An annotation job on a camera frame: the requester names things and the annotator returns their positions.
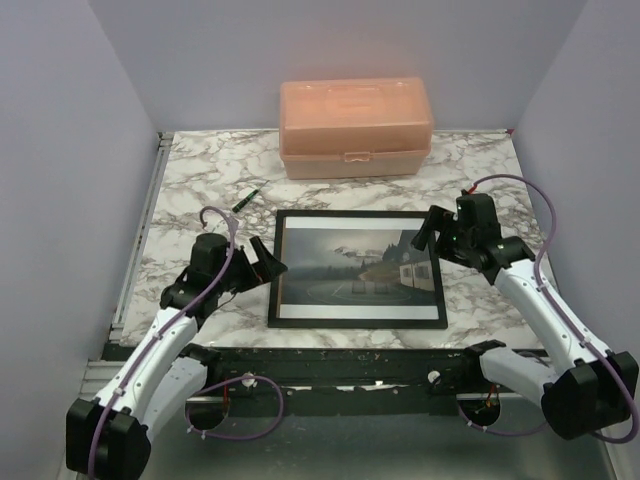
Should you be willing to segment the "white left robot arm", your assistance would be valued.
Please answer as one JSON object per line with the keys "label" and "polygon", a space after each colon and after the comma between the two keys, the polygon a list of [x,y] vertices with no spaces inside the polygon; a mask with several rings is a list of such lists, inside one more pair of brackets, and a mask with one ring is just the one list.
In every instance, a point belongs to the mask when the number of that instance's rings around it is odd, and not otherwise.
{"label": "white left robot arm", "polygon": [[220,234],[197,236],[188,265],[162,292],[143,340],[92,399],[77,399],[69,408],[68,469],[91,479],[140,478],[169,418],[192,394],[220,387],[220,368],[199,354],[192,339],[223,294],[269,284],[287,270],[258,237],[250,244],[255,262]]}

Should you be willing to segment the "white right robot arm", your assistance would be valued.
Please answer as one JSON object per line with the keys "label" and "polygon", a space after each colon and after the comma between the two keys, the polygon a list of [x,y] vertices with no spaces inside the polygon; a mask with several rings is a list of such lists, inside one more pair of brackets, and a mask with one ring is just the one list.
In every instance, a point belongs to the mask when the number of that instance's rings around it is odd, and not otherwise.
{"label": "white right robot arm", "polygon": [[638,363],[628,352],[611,350],[579,320],[524,240],[503,236],[489,195],[465,192],[453,211],[431,207],[412,244],[482,274],[511,301],[548,356],[548,364],[542,364],[498,340],[467,347],[458,369],[467,389],[480,392],[491,384],[510,389],[539,407],[565,440],[626,420],[632,427],[622,440],[635,438]]}

